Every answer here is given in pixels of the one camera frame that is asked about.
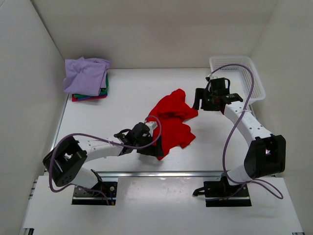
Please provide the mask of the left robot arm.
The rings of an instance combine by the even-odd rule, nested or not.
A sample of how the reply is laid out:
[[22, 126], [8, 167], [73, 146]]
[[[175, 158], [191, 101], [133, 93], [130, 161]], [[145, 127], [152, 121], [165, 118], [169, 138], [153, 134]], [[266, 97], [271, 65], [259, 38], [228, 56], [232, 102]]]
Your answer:
[[158, 120], [139, 122], [132, 129], [124, 129], [112, 137], [102, 139], [85, 135], [88, 140], [79, 141], [77, 133], [65, 136], [43, 159], [49, 173], [49, 187], [60, 192], [74, 185], [92, 195], [102, 193], [100, 175], [84, 164], [106, 157], [119, 157], [136, 151], [139, 154], [161, 157], [162, 126]]

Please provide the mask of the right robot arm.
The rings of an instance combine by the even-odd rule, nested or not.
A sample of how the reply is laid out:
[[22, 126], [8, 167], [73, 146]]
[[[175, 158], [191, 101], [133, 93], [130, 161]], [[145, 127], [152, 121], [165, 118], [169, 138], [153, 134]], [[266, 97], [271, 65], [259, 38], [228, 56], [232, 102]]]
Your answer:
[[239, 94], [230, 93], [227, 78], [207, 79], [205, 88], [197, 88], [193, 109], [219, 111], [233, 124], [248, 145], [244, 163], [226, 171], [224, 181], [219, 184], [221, 194], [231, 196], [237, 185], [251, 182], [260, 177], [281, 173], [286, 165], [286, 140], [267, 130], [247, 110], [246, 101]]

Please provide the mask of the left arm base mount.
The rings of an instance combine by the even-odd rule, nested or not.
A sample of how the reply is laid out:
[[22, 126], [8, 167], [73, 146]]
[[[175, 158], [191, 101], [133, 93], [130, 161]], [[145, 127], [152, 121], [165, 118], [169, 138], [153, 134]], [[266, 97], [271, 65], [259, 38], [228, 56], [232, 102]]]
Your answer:
[[115, 206], [117, 196], [117, 178], [103, 178], [91, 169], [96, 184], [91, 189], [75, 186], [72, 197], [73, 205]]

